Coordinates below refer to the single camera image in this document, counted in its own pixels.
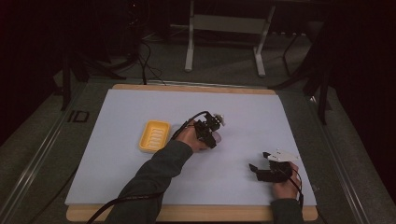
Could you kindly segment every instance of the person's right arm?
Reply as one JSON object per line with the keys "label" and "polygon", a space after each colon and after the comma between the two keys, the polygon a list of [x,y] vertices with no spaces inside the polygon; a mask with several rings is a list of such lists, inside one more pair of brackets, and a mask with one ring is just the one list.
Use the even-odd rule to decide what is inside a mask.
{"label": "person's right arm", "polygon": [[[291,179],[301,186],[301,181],[297,178],[298,167],[290,163],[294,170]],[[274,183],[273,192],[276,200],[271,202],[275,224],[302,224],[304,223],[301,207],[296,200],[298,190],[289,181],[283,183]]]}

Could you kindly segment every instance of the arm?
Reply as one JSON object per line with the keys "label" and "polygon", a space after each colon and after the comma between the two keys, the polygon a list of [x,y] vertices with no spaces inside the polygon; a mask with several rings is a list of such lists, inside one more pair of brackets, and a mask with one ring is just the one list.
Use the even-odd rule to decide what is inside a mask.
{"label": "arm", "polygon": [[[180,174],[192,152],[207,148],[196,139],[193,128],[185,129],[176,140],[171,140],[151,160],[137,171],[135,177],[124,187],[119,197],[165,192],[173,177]],[[161,211],[163,196],[130,201],[114,205],[105,223],[155,223]]]}
{"label": "arm", "polygon": [[[298,185],[301,181],[297,178],[298,167],[290,163],[295,172],[291,179]],[[302,224],[304,223],[303,213],[296,198],[298,194],[297,188],[288,180],[284,183],[274,183],[274,195],[276,200],[271,203],[274,223],[275,224]]]}

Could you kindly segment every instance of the dark gray sleeve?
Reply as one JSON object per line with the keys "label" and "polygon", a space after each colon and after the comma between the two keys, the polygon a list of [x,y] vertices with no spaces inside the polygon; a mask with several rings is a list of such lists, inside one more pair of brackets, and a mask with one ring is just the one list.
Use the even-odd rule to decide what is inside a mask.
{"label": "dark gray sleeve", "polygon": [[271,202],[275,224],[304,223],[301,207],[295,199],[278,199]]}
{"label": "dark gray sleeve", "polygon": [[[186,160],[192,155],[191,148],[171,140],[151,160],[137,171],[135,177],[123,188],[119,197],[165,192],[173,177],[181,172]],[[155,223],[160,213],[163,197],[118,203],[114,205],[105,223]]]}

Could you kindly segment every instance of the hand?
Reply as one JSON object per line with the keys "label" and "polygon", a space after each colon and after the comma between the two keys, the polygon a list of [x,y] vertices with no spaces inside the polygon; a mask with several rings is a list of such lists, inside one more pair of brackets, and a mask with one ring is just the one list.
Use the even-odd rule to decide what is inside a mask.
{"label": "hand", "polygon": [[207,149],[208,146],[197,139],[195,128],[193,126],[194,122],[195,120],[190,122],[189,125],[177,136],[176,140],[189,145],[193,152],[198,152],[201,149]]}
{"label": "hand", "polygon": [[[301,186],[301,180],[297,178],[297,172],[298,172],[298,166],[296,166],[294,163],[290,163],[291,168],[294,170],[291,175],[291,179],[296,183],[298,187]],[[296,199],[298,190],[297,188],[291,183],[290,180],[287,180],[283,183],[274,183],[273,184],[273,192],[274,196],[277,199]]]}

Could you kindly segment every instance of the yellow tray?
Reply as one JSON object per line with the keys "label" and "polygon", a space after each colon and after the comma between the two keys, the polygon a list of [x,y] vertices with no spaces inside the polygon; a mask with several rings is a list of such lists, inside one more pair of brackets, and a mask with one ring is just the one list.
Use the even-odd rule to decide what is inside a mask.
{"label": "yellow tray", "polygon": [[168,138],[171,125],[166,121],[149,120],[140,138],[140,149],[144,152],[155,153],[163,148]]}

